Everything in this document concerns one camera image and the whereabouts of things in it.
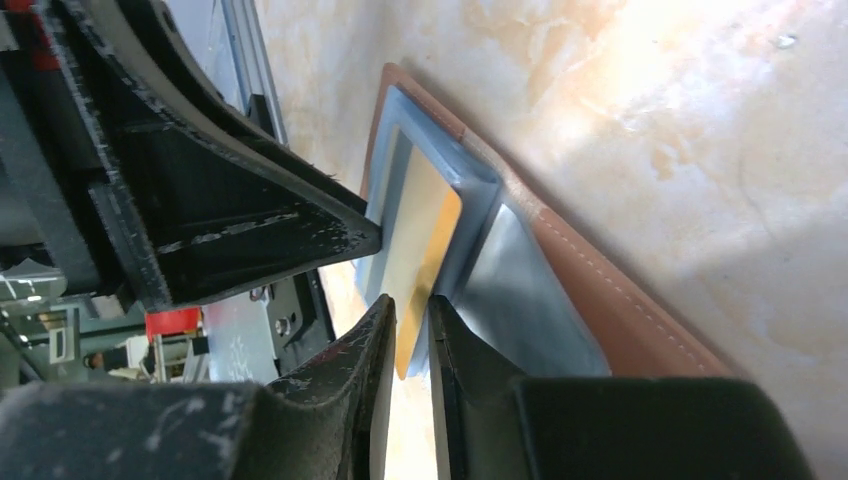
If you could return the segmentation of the pink leather card holder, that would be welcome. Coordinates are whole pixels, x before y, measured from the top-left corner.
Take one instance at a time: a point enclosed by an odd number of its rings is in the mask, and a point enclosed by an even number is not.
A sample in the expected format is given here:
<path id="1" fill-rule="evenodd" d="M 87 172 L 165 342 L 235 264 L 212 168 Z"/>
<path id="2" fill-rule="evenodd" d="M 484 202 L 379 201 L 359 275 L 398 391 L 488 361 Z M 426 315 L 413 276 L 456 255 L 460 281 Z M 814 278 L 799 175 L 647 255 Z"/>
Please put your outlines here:
<path id="1" fill-rule="evenodd" d="M 735 377 L 722 354 L 669 314 L 541 198 L 517 161 L 502 155 L 401 66 L 388 62 L 373 119 L 379 121 L 396 87 L 448 136 L 494 168 L 508 195 L 528 217 L 535 240 L 558 283 L 599 341 L 615 376 Z"/>

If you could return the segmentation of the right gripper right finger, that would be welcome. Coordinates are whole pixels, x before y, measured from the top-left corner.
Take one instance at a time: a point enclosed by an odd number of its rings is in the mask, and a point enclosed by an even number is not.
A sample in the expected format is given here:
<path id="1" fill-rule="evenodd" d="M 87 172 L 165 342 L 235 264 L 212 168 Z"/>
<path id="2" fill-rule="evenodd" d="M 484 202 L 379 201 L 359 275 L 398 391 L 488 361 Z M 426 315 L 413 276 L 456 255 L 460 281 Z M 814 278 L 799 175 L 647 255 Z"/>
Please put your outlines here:
<path id="1" fill-rule="evenodd" d="M 776 405 L 730 378 L 541 378 L 429 299 L 442 479 L 810 479 Z"/>

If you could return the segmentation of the aluminium frame rail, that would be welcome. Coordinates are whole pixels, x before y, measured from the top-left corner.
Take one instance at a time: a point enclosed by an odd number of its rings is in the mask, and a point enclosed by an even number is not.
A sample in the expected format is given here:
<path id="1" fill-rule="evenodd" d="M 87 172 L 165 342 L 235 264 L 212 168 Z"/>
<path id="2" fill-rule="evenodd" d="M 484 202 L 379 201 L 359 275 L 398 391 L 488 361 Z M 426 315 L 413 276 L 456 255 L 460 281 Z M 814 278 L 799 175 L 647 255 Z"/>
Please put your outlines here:
<path id="1" fill-rule="evenodd" d="M 288 147 L 276 88 L 255 2 L 220 1 L 245 115 Z"/>

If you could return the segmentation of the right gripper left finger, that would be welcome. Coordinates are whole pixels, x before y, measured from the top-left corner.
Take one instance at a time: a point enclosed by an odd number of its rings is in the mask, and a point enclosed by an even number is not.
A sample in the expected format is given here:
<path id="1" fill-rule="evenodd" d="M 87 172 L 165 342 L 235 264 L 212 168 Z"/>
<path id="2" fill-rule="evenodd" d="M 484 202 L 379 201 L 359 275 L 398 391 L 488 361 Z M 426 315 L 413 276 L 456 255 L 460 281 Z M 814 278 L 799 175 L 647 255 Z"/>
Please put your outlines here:
<path id="1" fill-rule="evenodd" d="M 298 368 L 254 382 L 31 383 L 1 401 L 5 479 L 379 479 L 396 325 L 381 295 Z"/>

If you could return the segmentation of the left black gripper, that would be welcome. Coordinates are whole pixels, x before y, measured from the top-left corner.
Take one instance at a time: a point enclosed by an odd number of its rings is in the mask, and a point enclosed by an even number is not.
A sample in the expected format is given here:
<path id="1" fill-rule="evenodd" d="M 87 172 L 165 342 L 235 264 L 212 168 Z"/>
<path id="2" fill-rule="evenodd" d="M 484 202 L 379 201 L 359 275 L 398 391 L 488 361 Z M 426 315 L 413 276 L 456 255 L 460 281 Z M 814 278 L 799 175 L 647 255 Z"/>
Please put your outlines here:
<path id="1" fill-rule="evenodd" d="M 164 3 L 3 2 L 1 27 L 1 173 L 26 226 L 3 215 L 1 251 L 68 295 L 163 311 L 379 250 L 365 201 L 227 104 Z"/>

